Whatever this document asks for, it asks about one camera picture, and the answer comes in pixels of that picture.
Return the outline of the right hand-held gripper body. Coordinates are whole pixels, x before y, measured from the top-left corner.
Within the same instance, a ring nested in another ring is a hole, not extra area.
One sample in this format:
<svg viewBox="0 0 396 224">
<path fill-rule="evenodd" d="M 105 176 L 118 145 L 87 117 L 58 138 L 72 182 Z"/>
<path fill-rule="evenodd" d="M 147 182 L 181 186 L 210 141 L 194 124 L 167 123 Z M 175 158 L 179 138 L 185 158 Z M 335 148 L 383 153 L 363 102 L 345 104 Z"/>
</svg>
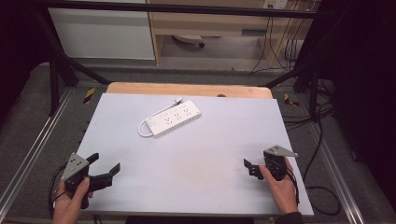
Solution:
<svg viewBox="0 0 396 224">
<path fill-rule="evenodd" d="M 265 166 L 277 181 L 287 175 L 286 157 L 297 157 L 298 154 L 281 146 L 273 146 L 263 151 Z"/>
</svg>

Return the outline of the white cabinet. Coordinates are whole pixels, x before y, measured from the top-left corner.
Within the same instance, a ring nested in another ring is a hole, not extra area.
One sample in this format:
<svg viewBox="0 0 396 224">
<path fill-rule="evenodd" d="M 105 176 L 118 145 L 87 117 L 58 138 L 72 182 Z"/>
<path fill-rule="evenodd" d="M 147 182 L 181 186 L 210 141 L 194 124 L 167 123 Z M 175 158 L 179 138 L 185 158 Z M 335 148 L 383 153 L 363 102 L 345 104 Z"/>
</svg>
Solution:
<svg viewBox="0 0 396 224">
<path fill-rule="evenodd" d="M 73 58 L 155 58 L 143 12 L 50 8 L 65 53 Z"/>
</svg>

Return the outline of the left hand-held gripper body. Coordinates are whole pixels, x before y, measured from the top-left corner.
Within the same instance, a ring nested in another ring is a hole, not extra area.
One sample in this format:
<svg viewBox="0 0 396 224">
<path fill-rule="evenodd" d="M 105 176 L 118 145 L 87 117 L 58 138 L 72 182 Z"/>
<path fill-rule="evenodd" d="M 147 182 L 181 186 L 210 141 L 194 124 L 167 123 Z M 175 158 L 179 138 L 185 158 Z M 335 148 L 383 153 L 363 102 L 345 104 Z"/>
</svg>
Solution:
<svg viewBox="0 0 396 224">
<path fill-rule="evenodd" d="M 77 153 L 72 153 L 64 168 L 61 180 L 68 191 L 75 191 L 85 176 L 88 175 L 90 163 Z"/>
</svg>

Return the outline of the person's right hand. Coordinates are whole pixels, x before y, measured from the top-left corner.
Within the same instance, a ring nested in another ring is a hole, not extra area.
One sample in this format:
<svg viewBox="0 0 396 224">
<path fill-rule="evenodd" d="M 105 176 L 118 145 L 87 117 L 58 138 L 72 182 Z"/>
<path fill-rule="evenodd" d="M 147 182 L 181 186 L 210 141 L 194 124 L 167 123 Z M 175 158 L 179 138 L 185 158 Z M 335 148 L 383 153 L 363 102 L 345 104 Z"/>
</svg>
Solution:
<svg viewBox="0 0 396 224">
<path fill-rule="evenodd" d="M 273 200 L 281 216 L 298 211 L 296 190 L 293 180 L 286 175 L 282 180 L 275 180 L 268 168 L 260 164 L 260 171 L 271 190 Z"/>
</svg>

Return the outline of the white wall socket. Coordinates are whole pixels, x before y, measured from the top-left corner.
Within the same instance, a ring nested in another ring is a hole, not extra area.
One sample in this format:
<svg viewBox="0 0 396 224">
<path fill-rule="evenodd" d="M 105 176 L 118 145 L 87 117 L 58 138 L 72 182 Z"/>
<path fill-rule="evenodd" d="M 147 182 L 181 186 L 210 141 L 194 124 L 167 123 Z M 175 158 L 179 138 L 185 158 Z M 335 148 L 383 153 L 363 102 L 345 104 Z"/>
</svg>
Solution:
<svg viewBox="0 0 396 224">
<path fill-rule="evenodd" d="M 263 0 L 263 8 L 285 9 L 288 0 Z"/>
</svg>

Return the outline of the small white power strip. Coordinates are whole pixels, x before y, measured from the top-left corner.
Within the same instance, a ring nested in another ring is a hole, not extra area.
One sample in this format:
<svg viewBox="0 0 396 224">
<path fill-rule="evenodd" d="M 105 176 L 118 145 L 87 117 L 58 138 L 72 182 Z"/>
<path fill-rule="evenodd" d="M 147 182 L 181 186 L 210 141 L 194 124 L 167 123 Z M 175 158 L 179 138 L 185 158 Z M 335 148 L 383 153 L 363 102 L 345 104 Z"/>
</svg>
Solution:
<svg viewBox="0 0 396 224">
<path fill-rule="evenodd" d="M 174 38 L 184 43 L 198 45 L 200 48 L 205 46 L 203 39 L 199 35 L 174 35 Z"/>
</svg>

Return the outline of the wooden table board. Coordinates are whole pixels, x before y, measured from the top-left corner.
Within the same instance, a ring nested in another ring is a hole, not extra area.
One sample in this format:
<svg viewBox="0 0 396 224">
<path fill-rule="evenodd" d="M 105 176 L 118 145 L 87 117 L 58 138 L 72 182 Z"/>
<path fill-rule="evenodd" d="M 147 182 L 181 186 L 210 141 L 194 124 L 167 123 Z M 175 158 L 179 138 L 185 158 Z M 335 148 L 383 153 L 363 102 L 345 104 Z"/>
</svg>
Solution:
<svg viewBox="0 0 396 224">
<path fill-rule="evenodd" d="M 272 99 L 268 88 L 240 85 L 197 85 L 171 83 L 113 82 L 108 85 L 107 93 L 191 95 Z"/>
</svg>

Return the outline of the black metal frame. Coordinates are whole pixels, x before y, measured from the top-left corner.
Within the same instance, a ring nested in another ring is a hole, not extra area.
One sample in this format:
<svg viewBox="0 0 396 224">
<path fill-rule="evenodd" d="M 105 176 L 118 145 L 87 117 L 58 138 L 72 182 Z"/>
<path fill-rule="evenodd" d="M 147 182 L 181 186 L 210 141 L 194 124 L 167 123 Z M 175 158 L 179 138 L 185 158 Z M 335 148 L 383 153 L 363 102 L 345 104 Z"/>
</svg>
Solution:
<svg viewBox="0 0 396 224">
<path fill-rule="evenodd" d="M 189 5 L 169 5 L 169 4 L 140 4 L 140 3 L 120 3 L 120 2 L 97 2 L 97 1 L 72 1 L 72 0 L 33 0 L 29 8 L 40 28 L 42 34 L 49 42 L 52 60 L 51 67 L 51 112 L 58 106 L 58 84 L 57 72 L 64 79 L 67 86 L 76 86 L 78 79 L 72 70 L 77 68 L 88 77 L 101 84 L 108 85 L 110 80 L 95 74 L 82 64 L 71 59 L 63 50 L 61 42 L 57 39 L 57 32 L 49 26 L 49 21 L 43 17 L 42 12 L 47 8 L 67 8 L 67 9 L 87 9 L 87 10 L 108 10 L 108 11 L 136 11 L 155 13 L 184 13 L 184 14 L 207 14 L 226 16 L 250 16 L 268 18 L 296 18 L 296 19 L 327 19 L 329 12 L 317 11 L 297 11 L 286 9 L 256 9 L 246 7 L 210 7 L 210 6 L 189 6 Z"/>
</svg>

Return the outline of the yellow black tape strip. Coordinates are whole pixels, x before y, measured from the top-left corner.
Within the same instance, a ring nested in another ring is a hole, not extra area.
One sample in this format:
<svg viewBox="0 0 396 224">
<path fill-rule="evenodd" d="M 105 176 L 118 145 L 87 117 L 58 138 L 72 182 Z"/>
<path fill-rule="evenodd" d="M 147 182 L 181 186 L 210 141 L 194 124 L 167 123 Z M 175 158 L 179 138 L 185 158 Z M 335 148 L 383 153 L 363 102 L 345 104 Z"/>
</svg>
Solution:
<svg viewBox="0 0 396 224">
<path fill-rule="evenodd" d="M 284 103 L 286 105 L 300 106 L 298 102 L 293 102 L 287 93 L 284 93 Z"/>
<path fill-rule="evenodd" d="M 95 92 L 95 88 L 89 88 L 88 89 L 88 91 L 87 91 L 87 93 L 86 93 L 86 95 L 84 97 L 83 104 L 88 104 L 90 102 L 94 92 Z"/>
</svg>

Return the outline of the person's left hand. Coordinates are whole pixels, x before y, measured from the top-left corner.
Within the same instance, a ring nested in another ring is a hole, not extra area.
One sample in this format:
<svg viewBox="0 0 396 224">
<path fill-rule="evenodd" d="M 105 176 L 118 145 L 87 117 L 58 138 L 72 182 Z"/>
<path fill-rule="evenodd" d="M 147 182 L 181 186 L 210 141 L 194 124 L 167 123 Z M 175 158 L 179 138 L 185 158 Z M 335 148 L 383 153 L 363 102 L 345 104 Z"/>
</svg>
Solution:
<svg viewBox="0 0 396 224">
<path fill-rule="evenodd" d="M 77 224 L 83 198 L 87 195 L 90 179 L 85 177 L 75 193 L 68 193 L 63 181 L 59 183 L 52 224 Z"/>
</svg>

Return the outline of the black curtain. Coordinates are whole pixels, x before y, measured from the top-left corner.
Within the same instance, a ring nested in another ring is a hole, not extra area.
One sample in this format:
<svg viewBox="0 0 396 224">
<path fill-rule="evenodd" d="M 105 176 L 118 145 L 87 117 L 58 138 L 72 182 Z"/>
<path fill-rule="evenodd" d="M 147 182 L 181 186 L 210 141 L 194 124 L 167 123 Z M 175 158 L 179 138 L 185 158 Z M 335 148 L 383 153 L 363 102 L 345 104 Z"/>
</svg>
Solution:
<svg viewBox="0 0 396 224">
<path fill-rule="evenodd" d="M 30 72 L 49 56 L 25 0 L 0 0 L 0 123 L 15 104 Z"/>
<path fill-rule="evenodd" d="M 314 21 L 305 55 L 337 32 L 319 75 L 333 82 L 350 144 L 396 211 L 396 0 L 321 0 L 333 17 Z"/>
</svg>

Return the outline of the wooden desk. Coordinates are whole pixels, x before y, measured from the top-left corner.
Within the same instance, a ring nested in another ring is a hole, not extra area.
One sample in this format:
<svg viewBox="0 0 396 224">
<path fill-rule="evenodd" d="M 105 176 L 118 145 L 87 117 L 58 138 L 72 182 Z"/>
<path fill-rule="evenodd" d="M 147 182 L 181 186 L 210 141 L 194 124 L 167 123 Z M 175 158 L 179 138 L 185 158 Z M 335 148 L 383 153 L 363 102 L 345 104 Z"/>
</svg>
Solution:
<svg viewBox="0 0 396 224">
<path fill-rule="evenodd" d="M 263 0 L 146 0 L 149 4 L 263 8 Z M 314 10 L 315 0 L 288 0 L 286 10 Z M 280 65 L 281 49 L 288 39 L 303 40 L 310 20 L 289 18 L 226 16 L 184 13 L 148 14 L 153 37 L 155 59 L 162 56 L 163 38 L 167 35 L 248 36 L 257 37 L 270 67 Z"/>
</svg>

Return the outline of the aluminium rail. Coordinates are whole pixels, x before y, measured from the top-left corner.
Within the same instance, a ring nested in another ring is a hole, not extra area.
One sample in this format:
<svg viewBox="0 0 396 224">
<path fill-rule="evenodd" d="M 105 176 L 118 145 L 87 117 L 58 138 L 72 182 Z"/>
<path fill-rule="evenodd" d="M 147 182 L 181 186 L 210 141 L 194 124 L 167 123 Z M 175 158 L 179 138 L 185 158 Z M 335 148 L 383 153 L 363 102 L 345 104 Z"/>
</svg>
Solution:
<svg viewBox="0 0 396 224">
<path fill-rule="evenodd" d="M 320 136 L 322 131 L 317 123 L 310 125 L 312 133 L 319 141 L 319 151 L 321 158 L 325 164 L 325 167 L 329 173 L 331 181 L 334 185 L 335 191 L 339 197 L 340 203 L 346 213 L 346 216 L 350 224 L 364 224 L 364 218 L 361 214 L 361 210 L 357 206 L 351 190 L 345 181 L 341 170 L 339 169 L 324 137 Z"/>
<path fill-rule="evenodd" d="M 23 160 L 19 163 L 18 170 L 8 176 L 9 183 L 7 187 L 0 192 L 0 222 L 5 218 L 8 210 L 18 196 L 22 185 L 30 174 L 43 147 L 46 145 L 73 92 L 73 89 L 66 89 L 59 101 L 60 105 L 46 118 L 45 124 L 35 137 L 35 141 L 28 147 L 28 151 L 24 154 Z"/>
</svg>

